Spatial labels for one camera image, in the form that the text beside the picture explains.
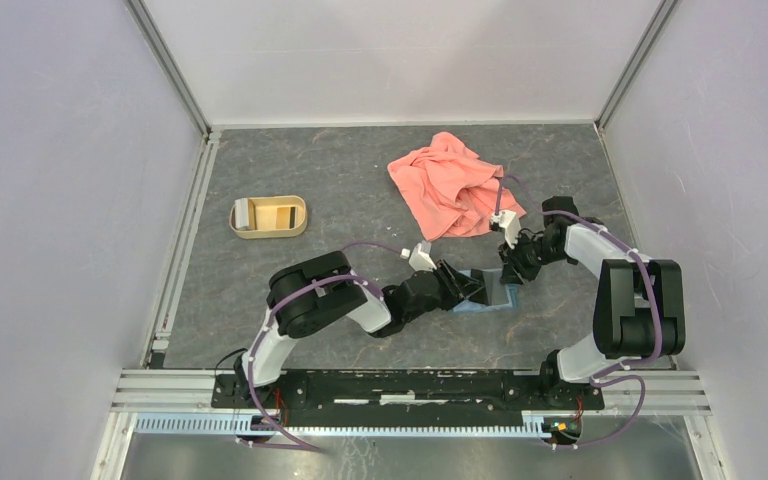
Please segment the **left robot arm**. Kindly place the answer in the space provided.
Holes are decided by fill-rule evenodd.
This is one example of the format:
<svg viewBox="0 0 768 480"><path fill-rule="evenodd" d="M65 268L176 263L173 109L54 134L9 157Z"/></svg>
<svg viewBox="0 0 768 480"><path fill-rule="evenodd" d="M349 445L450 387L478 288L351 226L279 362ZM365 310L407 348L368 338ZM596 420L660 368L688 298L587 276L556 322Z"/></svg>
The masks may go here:
<svg viewBox="0 0 768 480"><path fill-rule="evenodd" d="M430 256L430 244L394 251L412 275L379 288L360 276L342 251L286 267L269 280L263 323L252 346L235 361L235 392L250 407L273 397L274 383L298 341L348 318L368 335L385 338L434 311L452 311L465 301L488 299L486 281Z"/></svg>

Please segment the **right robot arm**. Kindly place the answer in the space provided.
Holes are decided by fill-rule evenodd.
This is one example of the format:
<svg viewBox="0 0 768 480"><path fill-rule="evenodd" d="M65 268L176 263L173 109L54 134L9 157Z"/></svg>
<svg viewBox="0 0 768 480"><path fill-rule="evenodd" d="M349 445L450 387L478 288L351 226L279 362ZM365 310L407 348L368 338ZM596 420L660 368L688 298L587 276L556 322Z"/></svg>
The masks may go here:
<svg viewBox="0 0 768 480"><path fill-rule="evenodd" d="M544 201L541 214L540 232L521 226L511 210L491 215L491 229L504 236L503 282L533 281L544 266L561 261L585 267L597 281L591 333L550 353L541 366L537 392L545 405L562 408L577 396L577 383L683 351L684 288L677 262L640 253L597 220L579 216L568 196Z"/></svg>

